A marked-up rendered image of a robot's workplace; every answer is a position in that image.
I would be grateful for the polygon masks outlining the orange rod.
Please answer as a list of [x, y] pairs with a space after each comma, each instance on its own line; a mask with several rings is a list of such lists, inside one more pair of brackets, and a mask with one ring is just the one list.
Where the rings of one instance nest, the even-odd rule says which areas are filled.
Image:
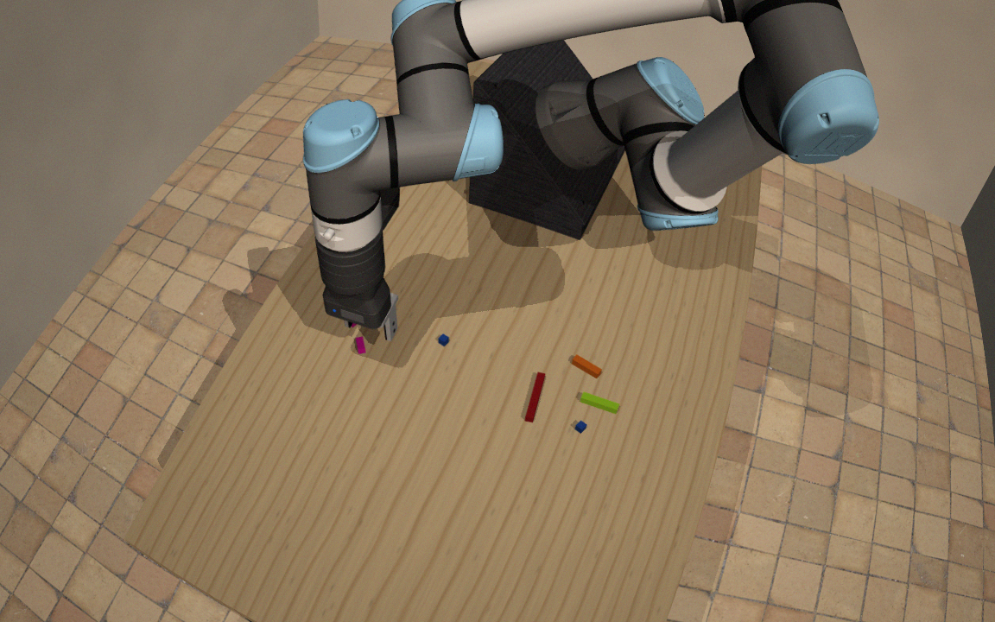
[[578, 367], [578, 369], [585, 371], [586, 373], [591, 375], [591, 377], [594, 378], [598, 378], [601, 371], [603, 371], [603, 369], [598, 369], [598, 367], [595, 364], [592, 364], [591, 362], [587, 361], [587, 359], [578, 357], [578, 355], [576, 355], [576, 357], [572, 359], [572, 364], [574, 364], [576, 367]]

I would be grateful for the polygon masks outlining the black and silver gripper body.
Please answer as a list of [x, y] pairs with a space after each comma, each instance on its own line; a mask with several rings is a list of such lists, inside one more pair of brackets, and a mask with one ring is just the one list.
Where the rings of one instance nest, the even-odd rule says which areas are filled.
[[391, 307], [383, 230], [399, 207], [400, 188], [380, 194], [370, 215], [354, 223], [324, 223], [312, 212], [326, 313], [368, 329], [381, 327]]

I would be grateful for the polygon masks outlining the lime green rod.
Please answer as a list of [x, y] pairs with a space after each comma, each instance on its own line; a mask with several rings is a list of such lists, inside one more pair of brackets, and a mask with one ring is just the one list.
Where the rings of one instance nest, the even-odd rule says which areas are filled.
[[597, 397], [597, 395], [583, 392], [583, 397], [581, 397], [580, 402], [593, 407], [598, 407], [598, 409], [605, 410], [605, 412], [611, 412], [613, 414], [618, 412], [619, 404], [609, 401], [609, 399], [604, 399], [603, 397]]

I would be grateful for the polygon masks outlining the dark red rod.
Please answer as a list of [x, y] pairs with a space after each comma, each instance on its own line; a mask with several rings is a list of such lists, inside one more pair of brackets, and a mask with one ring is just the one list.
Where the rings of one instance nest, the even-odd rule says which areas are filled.
[[542, 392], [542, 382], [544, 382], [545, 373], [541, 371], [537, 372], [536, 385], [533, 387], [532, 395], [530, 395], [528, 413], [526, 413], [525, 421], [533, 422], [534, 417], [536, 417], [536, 407], [538, 402], [540, 402], [540, 395]]

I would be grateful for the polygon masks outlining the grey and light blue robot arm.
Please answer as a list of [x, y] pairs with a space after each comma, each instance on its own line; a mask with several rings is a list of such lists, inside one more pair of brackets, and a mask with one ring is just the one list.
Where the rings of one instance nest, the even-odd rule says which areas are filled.
[[309, 205], [324, 223], [354, 223], [377, 207], [378, 189], [498, 170], [502, 126], [492, 105], [473, 103], [473, 60], [710, 16], [742, 22], [755, 59], [706, 118], [688, 76], [653, 58], [544, 86], [536, 119], [550, 150], [577, 170], [624, 146], [648, 230], [714, 225], [726, 187], [771, 159], [825, 164], [876, 135], [873, 87], [838, 1], [402, 0], [391, 33], [399, 114], [377, 117], [371, 104], [343, 99], [309, 117]]

